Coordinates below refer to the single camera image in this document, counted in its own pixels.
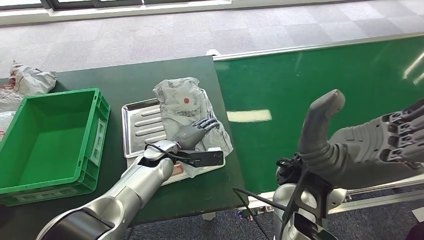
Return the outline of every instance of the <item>gray robotic hand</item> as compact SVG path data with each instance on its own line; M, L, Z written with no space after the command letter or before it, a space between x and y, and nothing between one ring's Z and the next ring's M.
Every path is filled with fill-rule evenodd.
M213 128L219 128L220 124L215 118L204 118L183 126L174 135L173 141L176 142L182 150L194 150L196 145Z
M424 100L327 140L331 117L345 104L337 89L315 100L303 123L297 150L313 173L343 189L361 189L424 173Z

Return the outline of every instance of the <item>gray carpet floor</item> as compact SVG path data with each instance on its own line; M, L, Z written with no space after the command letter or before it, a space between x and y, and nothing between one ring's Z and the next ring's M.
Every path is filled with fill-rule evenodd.
M424 185L394 188L359 194L354 199L367 199L422 190ZM418 223L412 210L424 206L424 199L382 205L332 214L328 230L339 240L404 240L409 230ZM237 216L236 209L220 211L212 221L201 216L138 225L131 234L132 240L265 240L254 221ZM268 235L274 236L273 213L258 216ZM126 240L129 231L123 236Z
M370 0L261 9L189 12L0 27L0 78L13 60L46 71L72 71L424 32L424 0ZM355 198L369 198L386 190ZM341 240L402 240L424 200L331 215ZM273 235L272 214L259 216ZM137 240L260 240L236 210L139 225Z

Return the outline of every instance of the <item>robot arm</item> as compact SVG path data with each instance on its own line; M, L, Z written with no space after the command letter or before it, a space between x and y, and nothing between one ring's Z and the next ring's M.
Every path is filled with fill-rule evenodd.
M168 180L176 161L193 167L224 164L222 151L194 150L207 132L217 126L216 119L203 119L182 127L171 140L149 144L143 157L135 161L120 180L93 201L64 212L51 220L37 240L117 240Z
M361 189L424 173L424 100L404 110L339 129L327 140L331 117L345 104L332 90L315 100L297 145L308 169L343 189Z

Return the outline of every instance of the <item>green plastic crate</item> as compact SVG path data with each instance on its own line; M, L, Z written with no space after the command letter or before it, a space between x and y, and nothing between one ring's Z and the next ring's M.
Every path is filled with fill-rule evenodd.
M0 142L0 204L93 192L109 112L98 88L26 97Z

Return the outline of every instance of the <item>green table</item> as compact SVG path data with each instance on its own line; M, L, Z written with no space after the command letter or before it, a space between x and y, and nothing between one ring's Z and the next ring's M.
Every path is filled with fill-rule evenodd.
M211 56L60 72L53 92L99 88L111 111L106 130L97 189L92 194L0 209L0 236L8 240L35 239L58 214L79 207L106 192L127 168L124 158L121 107L154 98L153 87L164 79L195 77L208 92L215 114L231 134ZM135 222L151 222L241 205L232 188L244 188L234 150L225 167L161 187Z
M255 193L276 189L276 160L296 152L309 105L328 91L340 89L346 97L344 108L331 120L329 136L424 98L423 34L214 60L227 111L269 110L272 117L252 122L229 119L246 189Z

